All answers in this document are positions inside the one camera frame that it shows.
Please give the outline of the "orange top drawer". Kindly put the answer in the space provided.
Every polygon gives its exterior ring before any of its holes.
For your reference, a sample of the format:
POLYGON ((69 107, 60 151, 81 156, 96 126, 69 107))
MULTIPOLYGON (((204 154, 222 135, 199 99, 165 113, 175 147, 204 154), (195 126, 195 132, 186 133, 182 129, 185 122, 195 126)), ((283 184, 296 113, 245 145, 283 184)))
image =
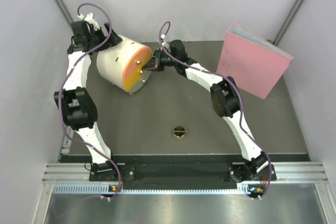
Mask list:
POLYGON ((123 71, 123 78, 139 76, 145 63, 152 57, 152 50, 147 46, 129 47, 126 50, 126 64, 123 71))

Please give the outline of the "cream round drawer organizer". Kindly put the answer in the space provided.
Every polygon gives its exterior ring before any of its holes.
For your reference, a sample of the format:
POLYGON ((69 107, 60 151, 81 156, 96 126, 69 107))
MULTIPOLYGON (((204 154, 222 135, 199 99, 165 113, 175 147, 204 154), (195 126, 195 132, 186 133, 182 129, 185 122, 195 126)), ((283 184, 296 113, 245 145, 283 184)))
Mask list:
POLYGON ((104 79, 124 90, 122 84, 122 75, 126 64, 125 52, 129 47, 134 48, 146 45, 131 40, 125 36, 122 36, 121 38, 122 42, 118 45, 98 53, 97 69, 104 79))

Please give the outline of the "yellow drawer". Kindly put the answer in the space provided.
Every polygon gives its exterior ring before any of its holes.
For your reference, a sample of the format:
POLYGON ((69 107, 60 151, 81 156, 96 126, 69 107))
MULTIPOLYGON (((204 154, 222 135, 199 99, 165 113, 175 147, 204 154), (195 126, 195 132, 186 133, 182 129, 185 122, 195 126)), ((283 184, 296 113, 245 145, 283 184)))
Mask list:
POLYGON ((137 64, 136 62, 131 62, 126 65, 122 75, 122 84, 126 92, 135 84, 137 78, 145 72, 142 70, 143 66, 143 63, 137 64))

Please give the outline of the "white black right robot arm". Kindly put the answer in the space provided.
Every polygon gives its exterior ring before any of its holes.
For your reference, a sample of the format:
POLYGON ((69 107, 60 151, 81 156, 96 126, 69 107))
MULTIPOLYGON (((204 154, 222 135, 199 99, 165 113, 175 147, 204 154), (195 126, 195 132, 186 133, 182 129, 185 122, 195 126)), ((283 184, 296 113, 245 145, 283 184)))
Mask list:
POLYGON ((229 169, 233 181, 243 182, 261 179, 265 184, 271 181, 272 166, 268 154, 255 142, 248 131, 244 117, 242 98, 232 77, 222 77, 203 68, 188 57, 181 40, 169 44, 159 40, 160 48, 143 67, 148 71, 163 71, 174 67, 176 72, 205 88, 211 95, 215 113, 229 125, 240 147, 244 164, 229 169))

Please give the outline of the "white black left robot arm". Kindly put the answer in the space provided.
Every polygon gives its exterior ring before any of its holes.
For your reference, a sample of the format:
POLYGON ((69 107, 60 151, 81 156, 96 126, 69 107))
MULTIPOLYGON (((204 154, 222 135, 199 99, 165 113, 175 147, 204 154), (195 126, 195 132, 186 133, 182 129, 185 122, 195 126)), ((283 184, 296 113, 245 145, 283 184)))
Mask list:
POLYGON ((108 49, 116 44, 109 23, 105 35, 98 23, 90 17, 82 17, 71 24, 73 36, 68 53, 68 70, 54 100, 60 113, 62 127, 70 127, 81 139, 91 154, 91 181, 122 181, 113 154, 104 142, 98 129, 98 110, 86 89, 87 75, 94 52, 108 49))

